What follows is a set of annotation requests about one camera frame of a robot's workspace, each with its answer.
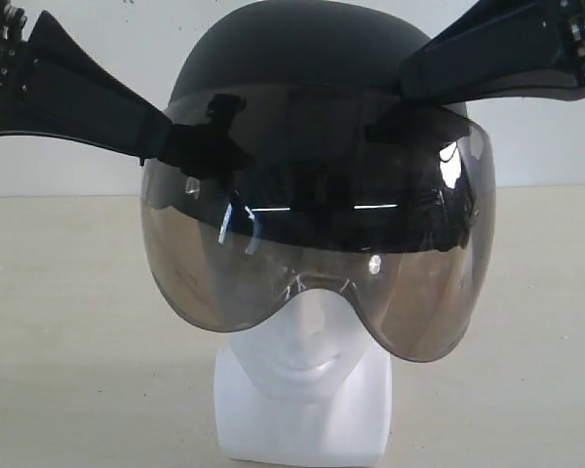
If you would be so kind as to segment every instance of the white wall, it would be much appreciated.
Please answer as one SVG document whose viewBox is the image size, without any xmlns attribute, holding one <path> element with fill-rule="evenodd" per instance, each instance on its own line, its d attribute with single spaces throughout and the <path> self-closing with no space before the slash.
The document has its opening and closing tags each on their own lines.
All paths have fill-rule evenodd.
<svg viewBox="0 0 585 468">
<path fill-rule="evenodd" d="M 440 32 L 474 0 L 347 0 Z M 250 0 L 13 0 L 30 17 L 55 15 L 110 73 L 164 108 L 191 48 Z M 499 99 L 471 104 L 492 136 L 499 185 L 585 183 L 585 100 Z M 0 137 L 0 196 L 136 194 L 133 158 L 60 140 Z"/>
</svg>

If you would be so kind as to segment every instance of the helmet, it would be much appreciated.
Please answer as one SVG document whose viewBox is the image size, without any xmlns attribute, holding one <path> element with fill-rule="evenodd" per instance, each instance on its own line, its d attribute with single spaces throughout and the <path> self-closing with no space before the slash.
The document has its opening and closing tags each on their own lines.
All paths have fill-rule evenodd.
<svg viewBox="0 0 585 468">
<path fill-rule="evenodd" d="M 399 67 L 428 41 L 314 0 L 254 3 L 203 36 L 167 115 L 211 137 L 187 158 L 253 162 L 208 179 L 145 166 L 145 250 L 180 317 L 238 332 L 323 289 L 394 356 L 431 362 L 459 343 L 488 270 L 494 167 L 465 104 L 400 99 Z"/>
</svg>

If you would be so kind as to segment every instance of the mannequin chin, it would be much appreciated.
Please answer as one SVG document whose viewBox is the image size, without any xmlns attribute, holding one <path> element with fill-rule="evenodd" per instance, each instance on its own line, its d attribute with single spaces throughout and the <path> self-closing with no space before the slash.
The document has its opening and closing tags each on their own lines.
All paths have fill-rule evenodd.
<svg viewBox="0 0 585 468">
<path fill-rule="evenodd" d="M 374 340 L 346 299 L 310 290 L 230 346 L 264 396 L 304 404 L 332 398 Z"/>
</svg>

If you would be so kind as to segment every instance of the visor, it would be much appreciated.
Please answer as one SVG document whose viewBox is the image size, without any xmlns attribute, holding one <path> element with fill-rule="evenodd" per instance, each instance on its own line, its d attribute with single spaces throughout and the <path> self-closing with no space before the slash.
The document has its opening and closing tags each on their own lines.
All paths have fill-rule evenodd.
<svg viewBox="0 0 585 468">
<path fill-rule="evenodd" d="M 301 86 L 203 92 L 168 115 L 253 160 L 201 181 L 146 164 L 145 250 L 180 317 L 238 332 L 324 289 L 345 297 L 394 356 L 431 362 L 458 344 L 494 231 L 483 129 L 387 95 Z"/>
</svg>

